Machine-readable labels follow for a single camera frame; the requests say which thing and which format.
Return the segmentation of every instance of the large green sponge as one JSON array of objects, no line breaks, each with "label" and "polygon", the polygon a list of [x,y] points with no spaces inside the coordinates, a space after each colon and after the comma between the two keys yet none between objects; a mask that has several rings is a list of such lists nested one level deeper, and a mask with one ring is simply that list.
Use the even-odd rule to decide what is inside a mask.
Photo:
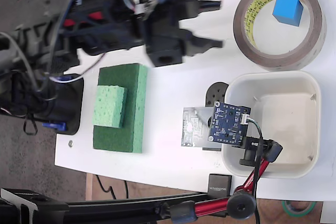
[{"label": "large green sponge", "polygon": [[140,64],[101,68],[99,86],[127,89],[122,128],[94,126],[93,148],[116,152],[142,152],[147,68]]}]

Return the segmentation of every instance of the red component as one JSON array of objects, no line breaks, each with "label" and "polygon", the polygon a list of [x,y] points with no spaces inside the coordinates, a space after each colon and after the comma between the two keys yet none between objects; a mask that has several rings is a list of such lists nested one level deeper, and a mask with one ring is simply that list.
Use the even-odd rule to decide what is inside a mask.
[{"label": "red component", "polygon": [[228,200],[229,198],[224,198],[195,203],[196,216],[201,217],[224,211]]},{"label": "red component", "polygon": [[[89,18],[94,19],[94,20],[102,20],[102,19],[104,19],[102,12],[91,13],[91,14],[89,14]],[[64,27],[70,27],[70,26],[74,26],[75,24],[76,24],[76,22],[73,21],[72,19],[66,19],[64,21],[63,26]]]},{"label": "red component", "polygon": [[[264,173],[264,171],[266,170],[267,166],[268,166],[269,162],[266,161],[265,159],[261,159],[261,163],[260,163],[260,168],[259,168],[259,177],[258,179],[262,176],[262,174]],[[248,193],[252,192],[253,189],[253,177],[254,177],[254,170],[252,171],[252,173],[250,174],[250,176],[248,176],[247,180],[244,182],[244,184],[242,186],[238,186],[235,191],[238,190],[244,190]]]},{"label": "red component", "polygon": [[91,13],[91,14],[89,14],[89,18],[92,18],[94,20],[102,20],[102,19],[104,19],[102,12]]},{"label": "red component", "polygon": [[[264,171],[266,170],[269,162],[265,159],[261,159],[260,168],[259,168],[259,178],[262,176]],[[254,171],[248,176],[247,180],[244,182],[242,186],[238,186],[235,191],[244,190],[248,193],[252,192],[253,187],[253,177]],[[227,202],[229,198],[224,199],[214,199],[204,202],[195,203],[195,214],[197,217],[215,214],[217,212],[221,212],[226,210]]]}]

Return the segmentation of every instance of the green sponge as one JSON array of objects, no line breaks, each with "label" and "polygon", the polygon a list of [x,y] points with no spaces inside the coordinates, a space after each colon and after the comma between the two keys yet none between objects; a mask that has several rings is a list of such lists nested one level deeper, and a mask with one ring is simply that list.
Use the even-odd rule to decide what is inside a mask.
[{"label": "green sponge", "polygon": [[93,124],[121,128],[127,89],[119,86],[98,86]]},{"label": "green sponge", "polygon": [[94,126],[93,148],[116,152],[142,152],[147,68],[140,64],[101,68],[98,85],[127,89],[122,128]]}]

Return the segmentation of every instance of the blue cube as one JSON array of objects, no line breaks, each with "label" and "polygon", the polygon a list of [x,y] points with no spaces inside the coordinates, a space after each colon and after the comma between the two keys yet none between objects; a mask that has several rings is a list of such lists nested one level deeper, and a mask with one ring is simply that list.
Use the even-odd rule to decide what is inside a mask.
[{"label": "blue cube", "polygon": [[299,26],[303,6],[299,0],[277,0],[273,16],[280,22],[292,26]]}]

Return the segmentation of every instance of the blue circuit board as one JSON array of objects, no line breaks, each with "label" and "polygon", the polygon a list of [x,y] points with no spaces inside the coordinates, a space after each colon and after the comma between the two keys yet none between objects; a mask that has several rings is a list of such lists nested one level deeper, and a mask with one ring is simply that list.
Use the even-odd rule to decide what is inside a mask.
[{"label": "blue circuit board", "polygon": [[208,140],[240,146],[247,134],[246,117],[250,113],[248,107],[215,102]]}]

